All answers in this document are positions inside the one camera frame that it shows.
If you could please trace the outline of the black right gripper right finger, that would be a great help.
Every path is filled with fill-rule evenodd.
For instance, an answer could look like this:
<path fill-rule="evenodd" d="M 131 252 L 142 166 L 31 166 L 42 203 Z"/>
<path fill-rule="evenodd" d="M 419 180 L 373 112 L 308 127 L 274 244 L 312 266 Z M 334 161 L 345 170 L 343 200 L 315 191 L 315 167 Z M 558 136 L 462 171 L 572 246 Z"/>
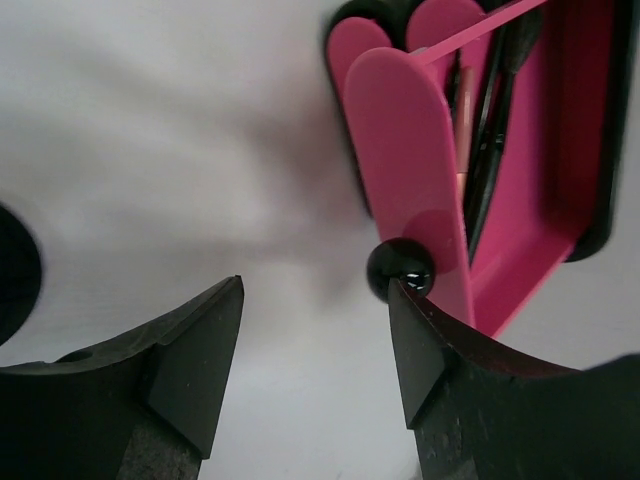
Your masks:
<path fill-rule="evenodd" d="M 389 317 L 426 479 L 635 479 L 639 358 L 587 370 L 514 350 L 400 282 Z"/>

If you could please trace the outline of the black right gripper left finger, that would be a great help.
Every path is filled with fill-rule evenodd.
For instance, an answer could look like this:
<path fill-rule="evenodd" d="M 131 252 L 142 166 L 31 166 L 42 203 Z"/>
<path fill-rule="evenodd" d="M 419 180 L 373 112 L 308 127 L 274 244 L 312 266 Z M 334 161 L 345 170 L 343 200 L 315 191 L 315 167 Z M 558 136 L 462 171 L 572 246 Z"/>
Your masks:
<path fill-rule="evenodd" d="M 212 452 L 244 303 L 231 276 L 51 363 L 1 371 L 5 479 L 195 479 Z"/>

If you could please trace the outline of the black round compact jar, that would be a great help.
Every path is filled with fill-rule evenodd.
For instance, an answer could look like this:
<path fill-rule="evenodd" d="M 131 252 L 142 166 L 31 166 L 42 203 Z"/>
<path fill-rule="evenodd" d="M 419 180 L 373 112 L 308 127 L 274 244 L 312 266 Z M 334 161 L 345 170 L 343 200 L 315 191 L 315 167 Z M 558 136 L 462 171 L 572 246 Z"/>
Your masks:
<path fill-rule="evenodd" d="M 26 322 L 38 300 L 43 277 L 40 252 L 31 232 L 1 206 L 1 344 Z"/>

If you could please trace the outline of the pink rose-gold makeup brush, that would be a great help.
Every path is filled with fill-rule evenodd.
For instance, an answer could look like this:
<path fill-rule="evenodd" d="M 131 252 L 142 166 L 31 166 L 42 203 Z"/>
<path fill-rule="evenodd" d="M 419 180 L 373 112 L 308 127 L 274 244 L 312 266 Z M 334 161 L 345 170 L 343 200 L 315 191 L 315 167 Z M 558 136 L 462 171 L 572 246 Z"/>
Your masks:
<path fill-rule="evenodd" d="M 460 200 L 464 199 L 472 142 L 474 77 L 475 72 L 472 67 L 461 69 L 455 125 L 456 181 Z"/>

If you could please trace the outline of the long black makeup brush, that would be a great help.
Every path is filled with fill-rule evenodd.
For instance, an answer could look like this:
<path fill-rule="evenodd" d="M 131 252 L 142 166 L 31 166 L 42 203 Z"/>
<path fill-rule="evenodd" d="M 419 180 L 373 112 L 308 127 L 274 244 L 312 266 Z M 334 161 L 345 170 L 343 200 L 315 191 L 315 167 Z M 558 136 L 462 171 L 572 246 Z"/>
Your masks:
<path fill-rule="evenodd" d="M 487 62 L 485 65 L 485 76 L 480 91 L 480 103 L 476 111 L 474 131 L 471 145 L 471 156 L 469 163 L 469 171 L 466 181 L 464 212 L 467 212 L 471 203 L 471 195 L 475 176 L 478 171 L 479 156 L 485 142 L 487 122 L 492 104 L 493 91 L 496 86 L 498 72 L 500 69 L 501 55 L 504 45 L 506 28 L 500 27 L 492 36 L 491 49 L 488 52 Z"/>

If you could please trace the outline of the black fluffy powder brush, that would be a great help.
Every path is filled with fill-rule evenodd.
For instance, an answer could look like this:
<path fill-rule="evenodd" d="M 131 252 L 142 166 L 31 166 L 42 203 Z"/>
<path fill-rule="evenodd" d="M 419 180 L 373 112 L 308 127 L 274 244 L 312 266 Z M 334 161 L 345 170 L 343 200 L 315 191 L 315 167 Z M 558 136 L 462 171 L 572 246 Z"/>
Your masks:
<path fill-rule="evenodd" d="M 465 206 L 465 221 L 470 260 L 475 258 L 497 184 L 506 147 L 516 75 L 538 40 L 542 23 L 541 10 L 534 8 L 501 30 L 500 78 L 496 82 L 495 99 L 482 131 L 479 150 L 473 159 L 473 170 L 469 175 L 472 183 L 467 188 L 469 199 Z"/>

